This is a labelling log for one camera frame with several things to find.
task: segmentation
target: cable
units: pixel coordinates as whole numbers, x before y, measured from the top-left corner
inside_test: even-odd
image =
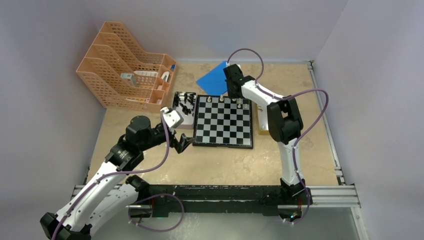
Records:
[[[259,74],[259,76],[257,76],[257,78],[255,78],[255,80],[254,80],[254,84],[255,84],[255,86],[256,86],[256,88],[259,90],[259,91],[261,91],[262,93],[264,93],[264,94],[266,94],[266,95],[268,95],[268,96],[270,96],[270,97],[272,97],[272,98],[274,98],[274,99],[278,99],[278,100],[283,100],[283,101],[287,101],[287,100],[290,100],[290,99],[294,99],[295,97],[297,97],[297,96],[300,96],[300,95],[303,95],[303,94],[307,94],[307,93],[311,93],[311,92],[322,92],[322,93],[324,93],[324,95],[325,95],[325,104],[324,104],[324,107],[322,108],[322,110],[321,110],[321,112],[319,113],[319,115],[318,115],[318,117],[316,118],[316,120],[297,138],[297,140],[296,141],[294,141],[294,144],[293,144],[293,149],[292,149],[292,154],[293,154],[293,163],[294,163],[294,170],[296,171],[296,175],[297,175],[297,178],[299,179],[299,182],[300,182],[300,184],[302,185],[302,187],[304,188],[304,190],[305,190],[305,193],[306,193],[306,195],[307,195],[307,205],[306,205],[306,210],[305,210],[305,212],[304,212],[304,214],[302,214],[302,216],[300,217],[300,218],[298,218],[296,221],[294,221],[294,222],[292,222],[291,224],[297,224],[297,223],[299,223],[300,221],[302,221],[303,219],[304,219],[304,217],[307,215],[307,213],[308,213],[308,211],[309,211],[309,207],[311,206],[311,193],[309,192],[309,190],[308,190],[308,188],[306,187],[306,185],[305,185],[305,183],[302,181],[302,178],[301,178],[301,176],[300,176],[300,174],[297,172],[298,171],[298,164],[296,163],[296,154],[295,154],[295,147],[298,145],[298,143],[299,143],[299,141],[313,128],[313,127],[315,127],[315,125],[320,121],[320,119],[321,119],[321,117],[324,115],[324,112],[326,111],[326,109],[327,109],[327,106],[328,106],[328,104],[329,104],[329,94],[325,91],[325,90],[323,90],[323,89],[321,89],[321,88],[313,88],[313,89],[308,89],[308,90],[305,90],[305,91],[301,91],[301,92],[298,92],[298,93],[296,93],[296,94],[293,94],[293,95],[290,95],[290,96],[287,96],[287,97],[278,97],[278,96],[275,96],[275,95],[273,95],[273,94],[271,94],[271,93],[269,93],[269,92],[267,92],[267,91],[265,91],[265,90],[263,90],[261,87],[260,87],[260,85],[258,84],[258,79],[262,76],[262,74],[264,73],[264,60],[262,59],[262,57],[261,57],[261,55],[259,55],[259,53],[257,53],[255,50],[253,50],[253,49],[250,49],[250,48],[240,48],[240,49],[237,49],[236,51],[234,51],[230,56],[229,56],[229,58],[228,58],[228,60],[227,60],[227,63],[229,63],[230,62],[230,59],[231,59],[231,57],[235,54],[235,53],[237,53],[237,52],[239,52],[239,51],[242,51],[242,50],[246,50],[246,51],[250,51],[250,52],[252,52],[252,53],[254,53],[254,54],[256,54],[256,56],[259,58],[259,60],[260,60],[260,64],[261,64],[261,66],[262,66],[262,69],[261,69],[261,71],[260,71],[260,74]]]
[[[161,121],[162,121],[162,124],[163,124],[163,126],[164,126],[164,128],[166,128],[167,127],[167,123],[165,122],[165,119],[164,119],[164,114],[161,112],[160,113],[160,118],[161,118]],[[169,135],[169,133],[168,133],[168,131],[167,130],[165,130],[164,131],[165,132],[165,139],[166,139],[166,152],[165,152],[165,156],[163,157],[163,160],[158,164],[158,165],[156,165],[156,166],[154,166],[154,167],[152,167],[152,168],[149,168],[149,169],[145,169],[145,170],[139,170],[139,171],[117,171],[117,172],[111,172],[111,173],[108,173],[108,174],[104,174],[104,175],[102,175],[101,177],[99,177],[98,179],[96,179],[96,181],[95,182],[93,182],[91,185],[89,185],[88,187],[87,187],[87,189],[85,189],[82,193],[81,193],[81,195],[79,195],[76,199],[75,199],[75,201],[73,202],[73,204],[69,207],[69,209],[66,211],[66,215],[64,215],[63,217],[62,217],[62,219],[59,221],[59,224],[56,226],[56,228],[54,229],[54,232],[53,232],[53,235],[51,236],[51,240],[56,240],[56,236],[58,235],[58,232],[59,232],[59,229],[60,229],[60,227],[63,225],[63,223],[65,222],[65,220],[71,215],[71,212],[74,210],[74,208],[77,206],[77,204],[83,199],[83,197],[88,193],[88,192],[90,192],[91,191],[91,189],[93,189],[94,188],[94,186],[96,186],[97,185],[97,183],[100,183],[100,181],[102,181],[103,179],[105,179],[105,178],[108,178],[108,177],[110,177],[110,176],[114,176],[114,175],[120,175],[120,174],[126,174],[126,175],[128,175],[128,174],[142,174],[142,173],[147,173],[147,172],[151,172],[151,171],[153,171],[153,170],[156,170],[156,169],[158,169],[158,168],[160,168],[164,163],[165,163],[165,160],[167,159],[167,157],[168,157],[168,154],[169,154],[169,152],[170,152],[170,135]]]
[[[177,222],[174,226],[172,226],[172,227],[170,227],[170,228],[167,228],[167,229],[154,229],[154,228],[150,228],[150,227],[148,227],[148,226],[143,226],[143,225],[139,224],[138,222],[134,221],[134,220],[131,218],[131,214],[130,214],[130,210],[131,210],[131,209],[128,209],[128,218],[129,218],[129,222],[130,222],[130,223],[132,223],[132,224],[134,224],[134,225],[135,225],[135,226],[137,226],[137,227],[142,228],[142,229],[146,229],[146,230],[149,230],[149,231],[152,231],[152,232],[157,232],[157,233],[164,233],[164,232],[168,232],[168,231],[174,230],[176,227],[178,227],[178,225],[180,225],[180,223],[183,221],[183,218],[184,218],[184,206],[183,206],[183,203],[181,202],[181,200],[180,200],[180,199],[178,199],[178,197],[176,197],[176,196],[174,196],[174,195],[172,195],[172,194],[169,194],[169,193],[160,193],[160,194],[156,194],[156,195],[153,195],[153,196],[147,197],[147,198],[145,198],[145,199],[142,199],[142,200],[136,201],[136,202],[134,202],[133,204],[139,204],[139,203],[142,203],[142,202],[144,202],[144,201],[147,201],[147,200],[150,200],[150,199],[153,199],[153,198],[159,197],[159,196],[169,196],[169,197],[172,197],[172,198],[176,199],[176,201],[177,201],[177,202],[179,203],[179,205],[181,206],[181,217],[179,218],[178,222]]]

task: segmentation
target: robotic arm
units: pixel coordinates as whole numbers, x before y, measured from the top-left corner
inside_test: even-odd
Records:
[[[282,165],[280,181],[283,189],[289,197],[302,192],[304,187],[297,176],[298,171],[300,178],[305,182],[300,168],[299,148],[296,147],[294,150],[297,171],[292,153],[293,145],[296,139],[300,137],[303,128],[296,100],[294,98],[278,100],[274,97],[283,98],[283,96],[273,93],[258,83],[259,87],[273,94],[274,97],[259,91],[255,84],[255,79],[249,75],[243,76],[243,72],[237,64],[228,65],[223,71],[230,98],[246,98],[259,106],[259,126],[261,129],[268,130],[272,139],[278,144]]]
[[[194,138],[186,137],[184,133],[180,141],[176,139],[174,128],[183,122],[183,117],[177,111],[164,107],[161,112],[166,125],[159,123],[154,128],[148,117],[134,117],[85,187],[62,209],[56,213],[47,212],[41,218],[41,226],[49,239],[66,216],[59,226],[56,240],[90,240],[99,227],[118,211],[145,196],[143,180],[136,175],[129,177],[126,184],[118,189],[114,187],[126,174],[114,174],[100,182],[97,179],[111,173],[132,171],[144,159],[143,151],[166,142],[165,131],[168,131],[170,147],[179,154],[194,142]],[[85,191],[88,192],[69,213],[74,201]]]

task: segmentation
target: chessboard square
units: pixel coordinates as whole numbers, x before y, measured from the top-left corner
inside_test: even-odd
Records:
[[[221,136],[217,136],[216,137],[216,143],[217,144],[223,144],[224,143],[224,138]]]

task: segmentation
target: gray floor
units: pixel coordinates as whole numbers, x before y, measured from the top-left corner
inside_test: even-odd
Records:
[[[148,219],[146,226],[169,228],[180,217]],[[358,240],[350,208],[312,208],[303,222],[282,225],[279,217],[261,214],[187,213],[176,229],[157,233],[128,224],[123,210],[99,229],[93,240]]]

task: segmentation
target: table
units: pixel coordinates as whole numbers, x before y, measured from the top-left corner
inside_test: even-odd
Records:
[[[174,77],[174,86],[169,92],[168,106],[172,105],[175,91],[205,92],[196,80],[211,71],[218,63],[180,63]],[[261,71],[260,64],[242,64],[245,75],[256,77]],[[306,64],[265,64],[259,82],[266,88],[281,95],[290,95],[313,88],[313,82]],[[304,130],[320,113],[314,93],[296,98],[302,116]],[[152,126],[160,122],[159,113],[108,108],[106,110],[95,150],[91,160],[88,179],[96,173],[111,147],[125,133],[130,120],[138,115],[150,118]],[[189,146],[177,154],[173,148],[166,162],[157,170],[139,174],[151,184],[180,185],[279,185],[282,173],[277,143],[269,135],[258,134],[258,121],[253,116],[253,149],[226,147]],[[177,129],[180,134],[193,136],[193,130]],[[307,185],[338,185],[332,152],[326,129],[321,120],[299,143],[300,164]],[[134,170],[148,169],[162,161],[166,145],[161,144],[146,151],[144,161]]]

